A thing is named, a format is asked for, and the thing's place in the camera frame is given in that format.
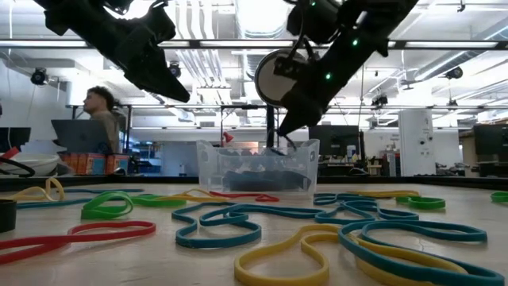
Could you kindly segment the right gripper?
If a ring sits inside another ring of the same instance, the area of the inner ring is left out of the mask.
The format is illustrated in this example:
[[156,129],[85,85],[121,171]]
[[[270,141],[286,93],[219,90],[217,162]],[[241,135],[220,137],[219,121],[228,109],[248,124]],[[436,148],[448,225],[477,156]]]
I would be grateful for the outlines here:
[[278,56],[273,74],[294,80],[279,100],[288,110],[277,131],[282,137],[304,126],[316,126],[329,102],[350,80],[350,68],[336,56],[315,61]]

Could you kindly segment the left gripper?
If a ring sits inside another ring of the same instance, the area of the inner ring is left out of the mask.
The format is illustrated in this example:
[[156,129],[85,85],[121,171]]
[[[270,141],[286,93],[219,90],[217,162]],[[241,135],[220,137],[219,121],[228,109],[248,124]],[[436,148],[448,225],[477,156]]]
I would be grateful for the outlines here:
[[132,19],[115,18],[129,10],[130,1],[76,1],[75,33],[125,72],[125,78],[150,93],[188,102],[190,93],[167,66],[159,47],[175,36],[175,24],[165,12],[167,1],[154,1]]

